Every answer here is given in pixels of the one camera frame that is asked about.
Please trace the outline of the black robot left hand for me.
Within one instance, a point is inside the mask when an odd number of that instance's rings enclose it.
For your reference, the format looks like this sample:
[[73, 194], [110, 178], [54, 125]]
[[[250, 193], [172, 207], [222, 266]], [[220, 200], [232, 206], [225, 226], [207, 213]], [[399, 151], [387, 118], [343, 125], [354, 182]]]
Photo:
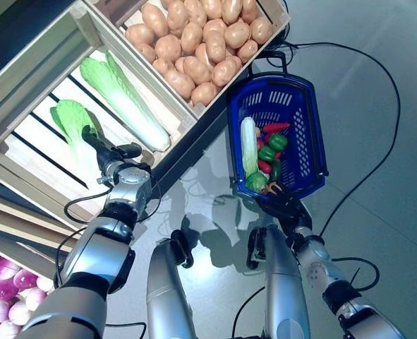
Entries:
[[113, 162], [125, 162], [142, 154], [142, 147], [137, 143], [107, 147], [104, 142], [97, 136], [95, 129], [89, 125], [83, 127], [81, 136], [83, 140], [90, 145], [96, 152], [97, 164], [99, 169], [106, 171], [108, 165]]

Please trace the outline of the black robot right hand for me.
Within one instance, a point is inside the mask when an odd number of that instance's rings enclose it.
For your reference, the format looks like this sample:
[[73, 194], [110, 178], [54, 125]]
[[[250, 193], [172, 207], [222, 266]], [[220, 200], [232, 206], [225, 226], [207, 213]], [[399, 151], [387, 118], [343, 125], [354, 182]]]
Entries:
[[271, 183], [257, 203], [264, 212], [278, 219], [286, 236], [298, 227], [313, 229], [313, 221], [306, 207], [281, 182]]

